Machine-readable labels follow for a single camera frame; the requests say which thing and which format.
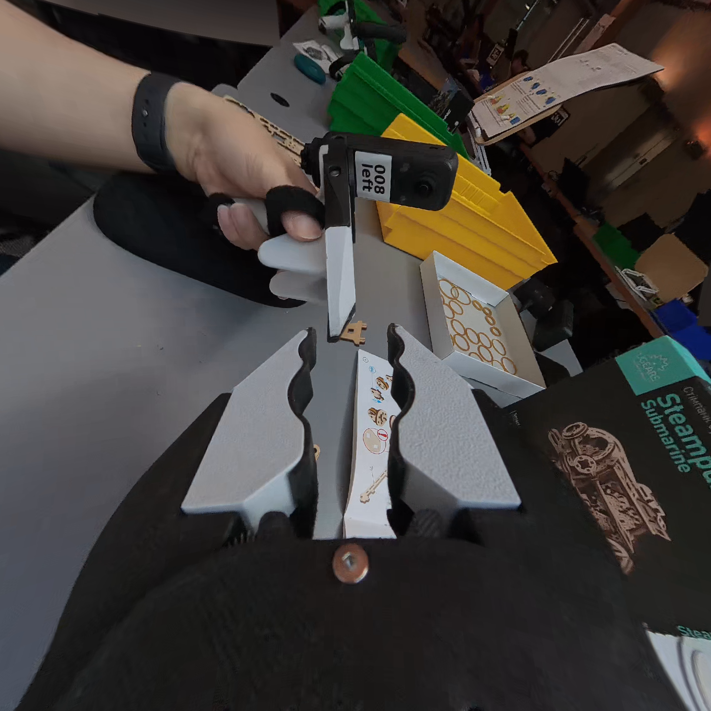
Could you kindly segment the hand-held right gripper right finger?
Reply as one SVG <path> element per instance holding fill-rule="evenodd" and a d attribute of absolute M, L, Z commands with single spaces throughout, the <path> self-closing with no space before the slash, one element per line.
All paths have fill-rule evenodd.
<path fill-rule="evenodd" d="M 521 505 L 484 414 L 466 381 L 399 324 L 387 328 L 395 416 L 387 459 L 387 520 L 404 536 L 421 512 L 448 533 L 464 511 Z"/>

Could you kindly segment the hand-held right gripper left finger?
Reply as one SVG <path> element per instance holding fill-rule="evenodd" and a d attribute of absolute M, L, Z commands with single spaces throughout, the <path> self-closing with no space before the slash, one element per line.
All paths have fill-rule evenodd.
<path fill-rule="evenodd" d="M 307 328 L 233 388 L 183 513 L 235 513 L 254 532 L 265 514 L 283 513 L 299 538 L 313 537 L 318 477 L 304 411 L 315 363 L 316 331 Z"/>

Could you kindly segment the person's left forearm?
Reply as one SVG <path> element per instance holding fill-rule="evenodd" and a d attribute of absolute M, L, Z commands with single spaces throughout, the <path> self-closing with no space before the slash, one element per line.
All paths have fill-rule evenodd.
<path fill-rule="evenodd" d="M 149 173 L 131 132 L 147 71 L 71 40 L 1 2 L 1 148 Z"/>

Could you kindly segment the grey desk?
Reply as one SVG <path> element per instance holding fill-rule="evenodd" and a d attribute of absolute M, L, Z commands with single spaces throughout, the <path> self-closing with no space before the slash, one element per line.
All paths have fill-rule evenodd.
<path fill-rule="evenodd" d="M 145 262 L 82 206 L 1 277 L 1 709 L 39 670 L 120 502 L 317 305 L 263 307 Z"/>

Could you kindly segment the person's left hand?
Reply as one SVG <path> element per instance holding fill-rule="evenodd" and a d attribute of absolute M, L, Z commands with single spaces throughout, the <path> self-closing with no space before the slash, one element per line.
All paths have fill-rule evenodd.
<path fill-rule="evenodd" d="M 166 147 L 177 171 L 206 195 L 263 200 L 287 185 L 317 192 L 261 124 L 214 94 L 174 84 L 164 117 Z"/>

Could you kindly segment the green plastic bin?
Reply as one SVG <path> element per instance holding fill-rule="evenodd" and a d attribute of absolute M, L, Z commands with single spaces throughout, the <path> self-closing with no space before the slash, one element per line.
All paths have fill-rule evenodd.
<path fill-rule="evenodd" d="M 616 227 L 605 222 L 594 236 L 593 241 L 614 265 L 621 269 L 635 269 L 635 264 L 641 254 L 634 249 L 627 239 Z"/>
<path fill-rule="evenodd" d="M 364 54 L 336 85 L 327 113 L 332 131 L 446 145 L 469 159 L 445 121 Z"/>

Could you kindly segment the white instruction booklet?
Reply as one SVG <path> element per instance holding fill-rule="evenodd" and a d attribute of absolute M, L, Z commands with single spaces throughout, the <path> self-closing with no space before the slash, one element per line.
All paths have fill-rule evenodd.
<path fill-rule="evenodd" d="M 343 515 L 345 538 L 395 538 L 387 465 L 392 425 L 400 407 L 392 396 L 393 368 L 360 349 L 353 412 L 351 480 Z"/>

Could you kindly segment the yellow plastic bin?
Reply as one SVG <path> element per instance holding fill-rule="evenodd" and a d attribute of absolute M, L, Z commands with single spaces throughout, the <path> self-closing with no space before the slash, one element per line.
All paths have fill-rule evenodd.
<path fill-rule="evenodd" d="M 504 290 L 557 262 L 516 197 L 467 157 L 442 210 L 376 206 L 386 244 L 421 260 L 438 252 Z"/>

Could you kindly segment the white cardboard tray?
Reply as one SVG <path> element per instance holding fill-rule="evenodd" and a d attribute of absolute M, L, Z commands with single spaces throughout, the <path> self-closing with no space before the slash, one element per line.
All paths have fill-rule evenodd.
<path fill-rule="evenodd" d="M 421 263 L 420 271 L 431 347 L 438 358 L 460 376 L 478 381 L 514 397 L 525 398 L 546 388 L 528 334 L 508 292 L 438 252 L 431 253 Z M 505 314 L 505 318 L 508 319 L 516 332 L 516 354 L 520 357 L 520 366 L 523 372 L 521 375 L 509 375 L 482 363 L 472 362 L 466 356 L 452 350 L 437 285 L 437 278 L 440 276 L 467 288 L 478 298 L 483 298 Z"/>

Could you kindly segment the teal oval object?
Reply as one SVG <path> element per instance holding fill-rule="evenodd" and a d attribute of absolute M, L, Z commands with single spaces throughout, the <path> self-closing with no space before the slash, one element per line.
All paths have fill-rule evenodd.
<path fill-rule="evenodd" d="M 303 76 L 313 83 L 318 85 L 326 83 L 326 74 L 323 68 L 311 57 L 297 53 L 293 58 L 293 64 Z"/>

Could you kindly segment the laser-cut wooden sheet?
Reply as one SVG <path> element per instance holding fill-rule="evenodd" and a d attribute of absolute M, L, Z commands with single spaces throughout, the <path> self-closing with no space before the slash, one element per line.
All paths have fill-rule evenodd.
<path fill-rule="evenodd" d="M 277 144 L 289 154 L 293 162 L 296 165 L 301 166 L 301 153 L 303 152 L 305 147 L 304 142 L 296 138 L 293 134 L 290 134 L 288 131 L 281 129 L 279 126 L 277 126 L 275 123 L 268 120 L 267 118 L 263 117 L 261 114 L 252 111 L 246 104 L 240 102 L 239 100 L 236 100 L 234 97 L 224 94 L 222 98 L 226 102 L 229 102 L 232 105 L 238 107 L 245 114 L 251 116 L 253 120 L 260 124 L 264 128 L 264 130 L 267 131 L 270 136 L 277 142 Z"/>

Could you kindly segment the black device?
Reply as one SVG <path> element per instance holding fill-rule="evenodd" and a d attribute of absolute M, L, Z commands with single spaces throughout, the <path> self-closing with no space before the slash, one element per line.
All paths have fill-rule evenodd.
<path fill-rule="evenodd" d="M 513 289 L 513 295 L 520 303 L 520 310 L 528 311 L 537 320 L 545 317 L 556 303 L 553 290 L 537 277 L 521 281 Z"/>
<path fill-rule="evenodd" d="M 566 341 L 573 335 L 574 315 L 572 312 L 550 311 L 539 319 L 532 340 L 534 351 L 543 352 Z"/>

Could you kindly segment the clipboard with printed sheet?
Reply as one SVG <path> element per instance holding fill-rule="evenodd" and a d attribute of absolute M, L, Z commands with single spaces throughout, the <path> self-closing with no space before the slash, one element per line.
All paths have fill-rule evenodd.
<path fill-rule="evenodd" d="M 575 97 L 633 83 L 663 69 L 610 43 L 560 58 L 494 86 L 475 101 L 467 120 L 476 142 L 488 146 L 550 116 Z"/>

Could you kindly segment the black wristband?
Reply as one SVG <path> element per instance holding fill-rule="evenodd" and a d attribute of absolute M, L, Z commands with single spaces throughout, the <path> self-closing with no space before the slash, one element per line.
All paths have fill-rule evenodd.
<path fill-rule="evenodd" d="M 166 142 L 166 101 L 181 82 L 163 73 L 148 73 L 137 85 L 131 108 L 131 137 L 138 158 L 158 174 L 173 175 L 177 168 Z"/>

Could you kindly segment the brown cardboard box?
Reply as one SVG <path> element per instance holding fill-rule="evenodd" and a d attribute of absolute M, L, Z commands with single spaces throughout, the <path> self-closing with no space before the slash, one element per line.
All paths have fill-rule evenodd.
<path fill-rule="evenodd" d="M 660 236 L 635 263 L 655 286 L 661 303 L 680 299 L 704 282 L 709 267 L 674 234 Z"/>

